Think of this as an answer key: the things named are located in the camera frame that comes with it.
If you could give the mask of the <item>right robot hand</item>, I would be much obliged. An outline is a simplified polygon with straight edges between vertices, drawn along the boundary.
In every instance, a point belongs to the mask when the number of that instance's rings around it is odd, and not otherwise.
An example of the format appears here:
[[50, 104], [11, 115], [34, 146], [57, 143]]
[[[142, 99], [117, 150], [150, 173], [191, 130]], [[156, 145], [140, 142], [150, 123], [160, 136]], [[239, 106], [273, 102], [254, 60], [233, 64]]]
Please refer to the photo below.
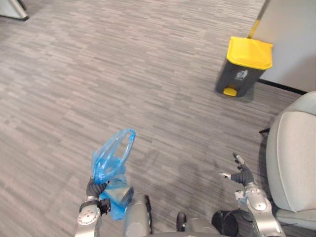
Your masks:
[[254, 183], [253, 174], [246, 164], [245, 160], [236, 153], [233, 153], [233, 157], [235, 159], [235, 162], [237, 163], [237, 168], [239, 172], [234, 174], [220, 172], [219, 175], [225, 179], [229, 179], [236, 183], [242, 184], [244, 187], [246, 187], [250, 183]]

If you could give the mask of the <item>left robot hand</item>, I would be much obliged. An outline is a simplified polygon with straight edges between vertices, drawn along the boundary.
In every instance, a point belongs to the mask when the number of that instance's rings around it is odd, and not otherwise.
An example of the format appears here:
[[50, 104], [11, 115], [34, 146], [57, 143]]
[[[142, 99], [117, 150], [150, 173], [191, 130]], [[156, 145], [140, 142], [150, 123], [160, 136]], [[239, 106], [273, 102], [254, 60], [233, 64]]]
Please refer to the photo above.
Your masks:
[[108, 183], [97, 184], [94, 182], [93, 177], [89, 178], [86, 187], [86, 201], [98, 200], [99, 196], [106, 189]]

